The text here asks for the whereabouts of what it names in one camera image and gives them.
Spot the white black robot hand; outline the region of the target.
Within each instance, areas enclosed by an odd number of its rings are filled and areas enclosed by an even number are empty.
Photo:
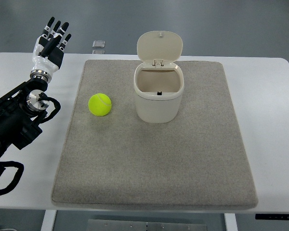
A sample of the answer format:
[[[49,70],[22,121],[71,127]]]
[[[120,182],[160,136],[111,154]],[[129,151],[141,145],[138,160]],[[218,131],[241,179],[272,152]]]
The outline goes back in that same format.
[[[51,75],[60,69],[64,57],[64,50],[71,38],[71,34],[66,31],[69,23],[55,21],[51,17],[42,34],[37,38],[32,61],[34,70],[41,70]]]

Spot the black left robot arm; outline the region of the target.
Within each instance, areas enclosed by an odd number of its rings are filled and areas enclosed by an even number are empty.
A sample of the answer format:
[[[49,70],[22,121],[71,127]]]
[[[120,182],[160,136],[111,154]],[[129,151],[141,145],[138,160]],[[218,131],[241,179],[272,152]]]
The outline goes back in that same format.
[[[0,158],[12,144],[19,150],[31,144],[42,133],[39,125],[60,111],[60,103],[45,94],[51,79],[34,69],[30,80],[0,98]]]

